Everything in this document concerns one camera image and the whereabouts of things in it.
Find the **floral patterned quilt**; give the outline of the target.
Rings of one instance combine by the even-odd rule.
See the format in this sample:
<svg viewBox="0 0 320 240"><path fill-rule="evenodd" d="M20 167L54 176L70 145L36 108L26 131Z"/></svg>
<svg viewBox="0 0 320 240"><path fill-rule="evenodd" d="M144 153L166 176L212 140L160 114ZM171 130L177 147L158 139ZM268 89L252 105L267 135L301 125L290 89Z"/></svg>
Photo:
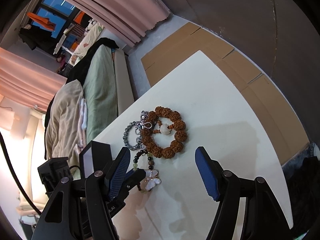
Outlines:
<svg viewBox="0 0 320 240"><path fill-rule="evenodd" d="M76 47L68 63L72 66L77 64L87 54L89 48L96 42L103 29L104 26L97 20L89 20L89 24L85 29L84 38Z"/></svg>

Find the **pink curtain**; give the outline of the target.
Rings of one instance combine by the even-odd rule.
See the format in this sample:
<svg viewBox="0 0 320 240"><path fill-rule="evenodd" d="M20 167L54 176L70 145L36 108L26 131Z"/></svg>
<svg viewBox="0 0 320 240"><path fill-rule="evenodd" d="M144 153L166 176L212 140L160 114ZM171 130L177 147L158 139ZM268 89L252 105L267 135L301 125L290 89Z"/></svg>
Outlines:
<svg viewBox="0 0 320 240"><path fill-rule="evenodd" d="M170 15L170 10L161 0L65 1L97 20L130 47Z"/></svg>
<svg viewBox="0 0 320 240"><path fill-rule="evenodd" d="M24 106L46 111L66 78L1 49L1 95Z"/></svg>

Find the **black garment on bed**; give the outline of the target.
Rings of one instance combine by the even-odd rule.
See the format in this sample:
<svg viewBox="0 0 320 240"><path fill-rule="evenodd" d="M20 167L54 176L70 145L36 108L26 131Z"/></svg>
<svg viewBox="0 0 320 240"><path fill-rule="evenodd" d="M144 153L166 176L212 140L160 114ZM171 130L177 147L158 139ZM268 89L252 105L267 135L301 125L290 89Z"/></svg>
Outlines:
<svg viewBox="0 0 320 240"><path fill-rule="evenodd" d="M89 48L86 55L71 69L66 84L78 80L82 86L84 85L93 56L100 46L105 46L113 50L119 49L114 40L106 37L100 38Z"/></svg>

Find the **white bed frame side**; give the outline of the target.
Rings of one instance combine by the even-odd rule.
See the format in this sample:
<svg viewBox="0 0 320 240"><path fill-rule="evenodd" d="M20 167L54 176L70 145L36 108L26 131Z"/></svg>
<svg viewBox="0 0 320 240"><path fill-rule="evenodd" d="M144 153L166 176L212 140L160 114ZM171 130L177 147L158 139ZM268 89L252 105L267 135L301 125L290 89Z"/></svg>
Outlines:
<svg viewBox="0 0 320 240"><path fill-rule="evenodd" d="M121 115L135 101L125 54L121 49L116 49L114 53L114 71L116 75L118 115Z"/></svg>

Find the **flat brown cardboard sheet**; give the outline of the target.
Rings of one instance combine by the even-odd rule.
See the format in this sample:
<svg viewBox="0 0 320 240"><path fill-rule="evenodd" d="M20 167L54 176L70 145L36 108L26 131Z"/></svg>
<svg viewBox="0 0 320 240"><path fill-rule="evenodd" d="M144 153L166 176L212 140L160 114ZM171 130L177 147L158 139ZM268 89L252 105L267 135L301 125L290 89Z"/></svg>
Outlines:
<svg viewBox="0 0 320 240"><path fill-rule="evenodd" d="M233 46L193 23L183 25L142 57L149 84L154 86L196 52L244 97L281 164L308 147L303 125L271 79Z"/></svg>

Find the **orange hanging cloth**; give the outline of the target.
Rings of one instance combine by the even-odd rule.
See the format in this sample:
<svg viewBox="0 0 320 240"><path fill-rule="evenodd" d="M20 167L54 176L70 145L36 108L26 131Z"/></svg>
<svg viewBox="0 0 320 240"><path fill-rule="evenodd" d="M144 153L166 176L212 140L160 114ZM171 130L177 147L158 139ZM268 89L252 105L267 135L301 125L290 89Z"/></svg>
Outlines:
<svg viewBox="0 0 320 240"><path fill-rule="evenodd" d="M47 17L41 17L35 13L32 12L28 12L27 16L32 19L34 22L40 24L41 26L43 26L44 28L46 28L49 31L54 31L56 24L51 22L49 18Z"/></svg>

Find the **beige blanket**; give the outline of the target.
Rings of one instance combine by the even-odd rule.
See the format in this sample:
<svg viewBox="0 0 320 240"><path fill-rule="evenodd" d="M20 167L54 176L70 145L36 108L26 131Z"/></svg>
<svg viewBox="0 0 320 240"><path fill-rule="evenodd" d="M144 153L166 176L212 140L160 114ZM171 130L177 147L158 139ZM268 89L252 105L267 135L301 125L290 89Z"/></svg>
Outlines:
<svg viewBox="0 0 320 240"><path fill-rule="evenodd" d="M75 146L80 144L78 123L83 98L84 92L78 80L63 85L55 94L44 136L47 159L67 157L69 166L79 165Z"/></svg>

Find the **green bed sheet mattress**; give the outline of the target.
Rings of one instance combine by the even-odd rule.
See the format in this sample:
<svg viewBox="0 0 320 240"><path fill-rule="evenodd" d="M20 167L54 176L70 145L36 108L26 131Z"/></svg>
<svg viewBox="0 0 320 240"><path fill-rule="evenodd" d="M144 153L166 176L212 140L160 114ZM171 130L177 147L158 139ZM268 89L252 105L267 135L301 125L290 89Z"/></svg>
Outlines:
<svg viewBox="0 0 320 240"><path fill-rule="evenodd" d="M111 49L101 45L93 55L85 83L88 142L118 116L117 87Z"/></svg>

